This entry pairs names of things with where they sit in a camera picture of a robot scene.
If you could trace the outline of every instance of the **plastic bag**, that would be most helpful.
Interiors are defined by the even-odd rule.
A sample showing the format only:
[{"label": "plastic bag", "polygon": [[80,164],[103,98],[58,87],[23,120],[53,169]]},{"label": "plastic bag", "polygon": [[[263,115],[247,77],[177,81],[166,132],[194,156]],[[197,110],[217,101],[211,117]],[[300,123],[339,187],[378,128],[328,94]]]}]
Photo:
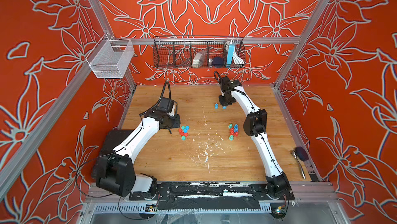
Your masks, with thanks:
[{"label": "plastic bag", "polygon": [[196,56],[193,58],[192,68],[200,68],[204,63],[205,52],[201,51],[196,53]]}]

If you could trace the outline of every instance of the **metal spoon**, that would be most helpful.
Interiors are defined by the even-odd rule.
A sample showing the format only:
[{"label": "metal spoon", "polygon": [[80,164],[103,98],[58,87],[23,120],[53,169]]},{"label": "metal spoon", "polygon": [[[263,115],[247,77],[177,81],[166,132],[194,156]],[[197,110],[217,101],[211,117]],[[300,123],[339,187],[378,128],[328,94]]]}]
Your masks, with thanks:
[{"label": "metal spoon", "polygon": [[298,165],[299,165],[300,173],[302,174],[303,179],[306,179],[305,173],[303,172],[303,168],[302,168],[302,166],[300,165],[299,160],[298,160],[298,158],[297,158],[297,154],[295,153],[294,150],[291,151],[291,154],[292,154],[292,156],[294,156],[294,158],[296,159],[296,161],[297,161],[297,163],[298,163]]}]

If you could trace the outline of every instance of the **floral pattern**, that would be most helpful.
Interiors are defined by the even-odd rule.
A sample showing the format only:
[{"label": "floral pattern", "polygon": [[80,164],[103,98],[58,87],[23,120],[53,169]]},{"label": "floral pattern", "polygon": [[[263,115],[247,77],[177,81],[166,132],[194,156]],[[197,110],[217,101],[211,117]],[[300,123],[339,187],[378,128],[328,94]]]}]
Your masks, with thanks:
[{"label": "floral pattern", "polygon": [[[0,77],[8,82],[0,89],[6,96],[0,102],[2,169],[86,62],[103,31],[88,0],[12,0],[0,5],[7,33],[0,47]],[[77,220],[84,201],[76,189],[77,168],[96,156],[97,141],[118,125],[131,93],[126,78],[113,85],[104,92],[106,81],[92,73],[87,77],[0,203],[1,223]],[[103,93],[117,103],[88,117]],[[84,191],[91,183],[89,173],[84,168],[77,175]]]},{"label": "floral pattern", "polygon": [[[318,0],[99,0],[118,38],[153,38],[157,35],[236,35],[299,37]],[[253,83],[275,82],[292,44],[246,45],[246,65],[222,70],[230,78]],[[139,45],[139,58],[130,70],[135,81],[161,84],[214,83],[205,69],[155,68],[152,48]],[[176,51],[177,59],[183,55]]]},{"label": "floral pattern", "polygon": [[330,0],[280,87],[354,223],[397,222],[397,26],[388,18],[395,4]]},{"label": "floral pattern", "polygon": [[[17,77],[16,87],[20,89],[11,84],[2,88],[2,92],[12,94],[0,102],[0,169],[72,80],[102,35],[97,20],[91,19],[95,15],[88,0],[18,1],[31,4],[21,11],[35,24],[10,30],[11,46],[2,48],[2,74],[7,80]],[[3,23],[18,27],[19,21],[13,23],[14,6],[4,2],[2,8],[7,13]],[[21,34],[27,40],[21,41]]]}]

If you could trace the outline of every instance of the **black wire basket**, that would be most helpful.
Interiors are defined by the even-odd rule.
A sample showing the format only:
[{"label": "black wire basket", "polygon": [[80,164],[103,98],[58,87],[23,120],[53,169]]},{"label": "black wire basket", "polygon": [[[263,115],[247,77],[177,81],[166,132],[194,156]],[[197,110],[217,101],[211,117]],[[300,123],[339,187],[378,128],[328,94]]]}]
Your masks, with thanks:
[{"label": "black wire basket", "polygon": [[[156,68],[241,68],[245,65],[243,37],[155,36],[153,60]],[[227,63],[228,44],[233,41],[238,63]]]}]

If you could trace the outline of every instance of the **white cable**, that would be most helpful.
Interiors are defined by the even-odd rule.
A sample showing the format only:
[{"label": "white cable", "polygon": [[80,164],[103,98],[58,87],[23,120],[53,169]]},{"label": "white cable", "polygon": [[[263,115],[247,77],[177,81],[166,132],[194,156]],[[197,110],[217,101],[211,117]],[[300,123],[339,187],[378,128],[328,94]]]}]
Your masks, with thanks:
[{"label": "white cable", "polygon": [[[230,43],[233,43],[233,40],[231,40],[231,41],[226,41],[226,43],[225,43],[225,45],[226,45],[226,50],[229,49],[229,44],[230,44]],[[234,61],[234,63],[235,63],[236,65],[244,64],[243,59],[240,58],[240,57],[237,55],[236,49],[233,50],[233,61]]]}]

